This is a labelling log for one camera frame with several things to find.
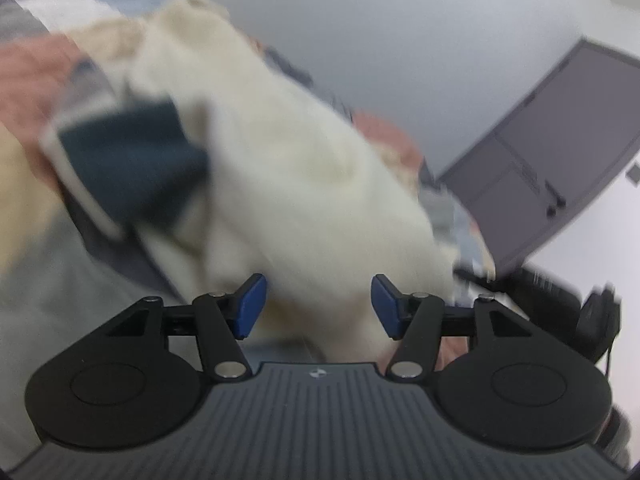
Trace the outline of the dark grey wardrobe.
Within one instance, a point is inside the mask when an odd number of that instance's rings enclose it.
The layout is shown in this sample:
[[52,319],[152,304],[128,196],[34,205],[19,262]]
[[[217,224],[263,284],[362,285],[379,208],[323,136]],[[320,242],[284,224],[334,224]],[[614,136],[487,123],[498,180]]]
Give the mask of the dark grey wardrobe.
[[580,40],[440,180],[472,214],[498,272],[580,214],[639,149],[638,58]]

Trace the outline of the cream navy striped fuzzy sweater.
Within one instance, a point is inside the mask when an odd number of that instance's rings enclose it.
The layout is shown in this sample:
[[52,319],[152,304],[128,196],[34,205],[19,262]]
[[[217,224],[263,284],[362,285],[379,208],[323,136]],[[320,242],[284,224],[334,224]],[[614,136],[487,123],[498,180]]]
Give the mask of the cream navy striped fuzzy sweater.
[[270,67],[209,0],[169,0],[130,58],[77,86],[40,140],[106,236],[134,233],[177,296],[268,281],[256,338],[331,362],[394,350],[370,281],[454,292],[456,253],[332,107]]

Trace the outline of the black headphones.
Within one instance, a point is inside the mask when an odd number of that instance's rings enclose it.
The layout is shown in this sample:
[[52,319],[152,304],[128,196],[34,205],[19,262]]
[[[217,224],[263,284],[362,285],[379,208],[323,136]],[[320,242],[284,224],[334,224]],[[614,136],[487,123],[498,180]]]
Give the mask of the black headphones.
[[490,278],[459,266],[454,275],[486,292],[508,297],[532,322],[573,348],[591,363],[611,364],[611,351],[620,333],[620,300],[611,287],[593,290],[582,300],[540,272],[521,266]]

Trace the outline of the pastel patchwork quilt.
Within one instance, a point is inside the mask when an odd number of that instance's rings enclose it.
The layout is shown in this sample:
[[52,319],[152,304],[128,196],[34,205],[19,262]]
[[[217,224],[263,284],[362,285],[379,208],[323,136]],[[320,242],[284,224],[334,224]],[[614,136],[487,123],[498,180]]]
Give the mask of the pastel patchwork quilt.
[[47,359],[148,292],[174,296],[134,238],[114,242],[55,187],[39,135],[105,63],[137,49],[164,0],[1,0],[1,465],[38,437],[24,407]]

